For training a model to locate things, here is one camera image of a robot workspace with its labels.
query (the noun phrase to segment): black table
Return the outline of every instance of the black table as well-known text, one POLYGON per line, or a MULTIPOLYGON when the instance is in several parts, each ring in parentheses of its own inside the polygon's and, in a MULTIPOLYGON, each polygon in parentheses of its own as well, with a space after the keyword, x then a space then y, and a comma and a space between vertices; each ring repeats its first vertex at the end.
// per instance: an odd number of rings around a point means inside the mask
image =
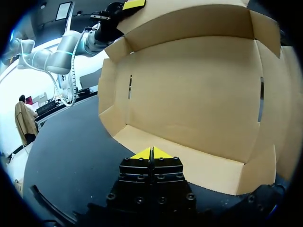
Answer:
MULTIPOLYGON (((70 216, 72 211, 85 213, 89 202, 106 206, 106 196, 118 178, 122 159, 132 155, 108 134, 98 118, 98 97, 93 97, 45 123, 29 153, 23 197, 43 219, 52 217, 29 191, 34 184, 70 216)), ((210 208, 220 213, 243 197, 190 185, 198 210, 210 208)))

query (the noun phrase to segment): ceiling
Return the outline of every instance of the ceiling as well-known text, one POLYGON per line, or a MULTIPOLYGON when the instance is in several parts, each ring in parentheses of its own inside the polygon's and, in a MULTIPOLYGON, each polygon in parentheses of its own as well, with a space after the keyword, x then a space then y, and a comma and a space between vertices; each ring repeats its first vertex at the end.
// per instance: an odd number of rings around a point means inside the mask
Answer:
MULTIPOLYGON (((19 23, 16 28, 22 39, 34 39, 36 45, 59 38, 65 31, 66 19, 56 21, 56 15, 61 3, 69 0, 38 0, 37 5, 19 23), (44 9, 40 6, 46 2, 44 9)), ((105 10, 112 0, 74 0, 75 7, 71 20, 71 30, 82 32, 84 27, 94 25, 89 20, 91 13, 105 10)))

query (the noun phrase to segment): bolt hole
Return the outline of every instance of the bolt hole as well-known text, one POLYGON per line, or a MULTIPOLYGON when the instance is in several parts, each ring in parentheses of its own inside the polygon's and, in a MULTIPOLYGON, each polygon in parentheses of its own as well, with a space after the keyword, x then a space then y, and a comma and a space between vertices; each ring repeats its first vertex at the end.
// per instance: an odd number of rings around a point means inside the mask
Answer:
POLYGON ((107 195, 108 200, 114 200, 115 198, 116 198, 116 195, 113 194, 113 193, 110 193, 110 194, 107 195))
POLYGON ((255 200, 255 196, 249 195, 247 199, 248 199, 248 202, 253 202, 255 200))
POLYGON ((167 199, 166 199, 165 197, 160 197, 160 198, 158 199, 158 203, 159 203, 159 204, 164 204, 164 203, 166 203, 166 201, 167 201, 167 199))
POLYGON ((261 204, 257 205, 258 210, 260 210, 261 212, 264 210, 264 207, 261 204))
POLYGON ((143 197, 137 197, 137 198, 135 198, 135 203, 137 203, 137 204, 142 204, 142 203, 144 203, 144 199, 143 199, 143 197))
POLYGON ((195 195, 193 193, 189 193, 189 194, 187 194, 186 198, 188 200, 194 200, 195 199, 195 195))
POLYGON ((160 174, 160 175, 158 175, 158 177, 157 177, 159 180, 163 180, 164 178, 165 178, 165 176, 164 175, 162 175, 162 174, 160 174))
POLYGON ((145 178, 144 175, 139 175, 139 176, 138 176, 138 180, 143 180, 144 178, 145 178))

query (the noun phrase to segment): person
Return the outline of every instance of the person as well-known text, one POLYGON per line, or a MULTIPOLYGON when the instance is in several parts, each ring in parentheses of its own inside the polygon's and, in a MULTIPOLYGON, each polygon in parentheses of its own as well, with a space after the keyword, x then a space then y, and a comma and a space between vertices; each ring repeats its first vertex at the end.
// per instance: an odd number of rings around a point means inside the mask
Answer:
POLYGON ((26 105, 25 96, 20 96, 19 102, 15 106, 15 123, 23 145, 28 145, 36 139, 38 130, 35 118, 37 116, 38 114, 26 105))
POLYGON ((20 102, 20 101, 24 102, 25 105, 26 105, 31 111, 33 111, 33 112, 35 113, 35 110, 33 109, 32 105, 30 105, 30 104, 27 103, 27 101, 26 101, 26 99, 25 99, 25 95, 21 95, 21 96, 20 96, 19 102, 20 102))

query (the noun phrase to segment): ceiling light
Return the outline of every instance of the ceiling light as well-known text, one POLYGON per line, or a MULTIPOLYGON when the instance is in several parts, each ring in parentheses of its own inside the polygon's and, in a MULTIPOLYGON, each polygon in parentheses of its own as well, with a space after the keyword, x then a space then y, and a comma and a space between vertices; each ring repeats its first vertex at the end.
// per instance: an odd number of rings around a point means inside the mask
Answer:
POLYGON ((62 3, 59 5, 56 20, 66 19, 70 10, 71 2, 62 3))
POLYGON ((40 6, 40 9, 44 9, 46 7, 46 2, 40 6))

